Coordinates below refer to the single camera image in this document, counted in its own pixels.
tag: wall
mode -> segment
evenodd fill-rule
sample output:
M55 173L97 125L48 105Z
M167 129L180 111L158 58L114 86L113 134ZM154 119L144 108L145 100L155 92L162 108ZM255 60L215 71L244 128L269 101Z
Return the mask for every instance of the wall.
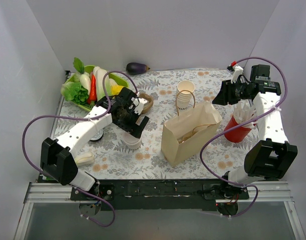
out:
M289 142L298 147L298 155L284 178L290 184L306 235L306 0L280 0L251 55L274 61L287 79L282 121ZM248 61L248 74L258 63ZM271 76L273 81L280 81L274 69Z
M225 68L249 56L278 0L27 0L64 69Z
M25 0L0 0L0 240L13 239L29 181L37 172L24 159L21 137L35 116L54 114L65 72ZM29 131L38 164L52 120Z

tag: red chili pepper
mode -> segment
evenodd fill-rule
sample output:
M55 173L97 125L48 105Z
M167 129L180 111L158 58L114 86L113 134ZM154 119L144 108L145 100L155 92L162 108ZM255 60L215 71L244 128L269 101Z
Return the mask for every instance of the red chili pepper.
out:
M87 103L90 105L91 109L94 107L96 101L97 101L97 96L96 96L96 78L95 78L94 75L92 75L91 91L89 93L89 98L87 99Z

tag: floral tablecloth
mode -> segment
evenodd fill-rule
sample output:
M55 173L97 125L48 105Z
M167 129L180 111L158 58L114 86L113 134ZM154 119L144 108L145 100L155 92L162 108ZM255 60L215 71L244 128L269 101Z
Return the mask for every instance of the floral tablecloth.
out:
M230 78L226 70L163 70L149 71L133 77L140 92L154 97L154 106L146 113L151 119L143 133L142 146L130 150L122 141L123 130L114 124L104 128L104 136L98 142L88 142L80 153L92 152L93 165L81 167L98 179L198 179L213 178L201 164L199 154L171 167L161 152L163 123L176 115L175 94L177 83L190 80L195 84L196 101L212 101L220 90L222 80ZM223 131L231 118L232 106L215 108L222 115L218 133ZM87 112L71 102L63 102L61 115L84 117ZM75 121L60 119L55 137L68 131ZM257 143L257 129L253 129L240 143L231 143L224 136L213 141L204 151L203 157L211 169L222 175L244 163L246 153Z

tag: beige paper bag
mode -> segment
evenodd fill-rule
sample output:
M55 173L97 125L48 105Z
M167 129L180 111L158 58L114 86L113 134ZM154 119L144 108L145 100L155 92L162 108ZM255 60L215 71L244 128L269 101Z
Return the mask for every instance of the beige paper bag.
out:
M177 115L164 123L161 144L162 153L172 167L199 153L204 144L216 134L222 121L221 115L210 102L195 104L195 98L193 108L181 113L177 110ZM179 143L194 128L198 132Z

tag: red container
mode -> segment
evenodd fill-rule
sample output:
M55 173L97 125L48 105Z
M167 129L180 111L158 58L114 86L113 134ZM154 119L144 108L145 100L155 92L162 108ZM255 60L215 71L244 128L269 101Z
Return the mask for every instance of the red container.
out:
M234 126L237 126L237 122L235 121L235 118L232 116L231 120L229 121L229 123L227 124L225 130L228 130ZM233 143L239 143L241 141L243 141L243 139L246 137L246 135L251 131L250 128L245 128L240 126L237 129L234 129L233 131L230 131L228 133L225 133L224 136L226 137L227 140L229 140L230 142Z

